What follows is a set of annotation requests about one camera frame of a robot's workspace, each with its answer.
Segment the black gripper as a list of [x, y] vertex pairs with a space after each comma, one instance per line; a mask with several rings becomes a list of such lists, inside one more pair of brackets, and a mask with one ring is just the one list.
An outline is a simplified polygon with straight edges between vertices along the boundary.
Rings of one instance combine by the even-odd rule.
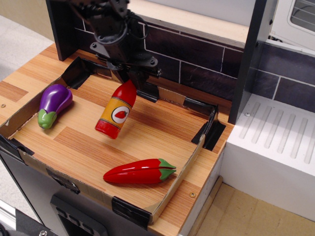
[[105, 62], [111, 73], [122, 84], [126, 76], [137, 90], [141, 90], [150, 76], [160, 77], [162, 70], [158, 60], [143, 46], [106, 45], [93, 42], [90, 49], [96, 52], [98, 59]]

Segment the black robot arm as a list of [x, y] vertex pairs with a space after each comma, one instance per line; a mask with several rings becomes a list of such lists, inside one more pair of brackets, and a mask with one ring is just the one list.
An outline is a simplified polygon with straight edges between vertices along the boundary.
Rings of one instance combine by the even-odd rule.
[[150, 76], [159, 77], [158, 60], [145, 49], [148, 24], [128, 9], [127, 0], [69, 0], [74, 13], [89, 25], [95, 41], [90, 49], [121, 83], [141, 90]]

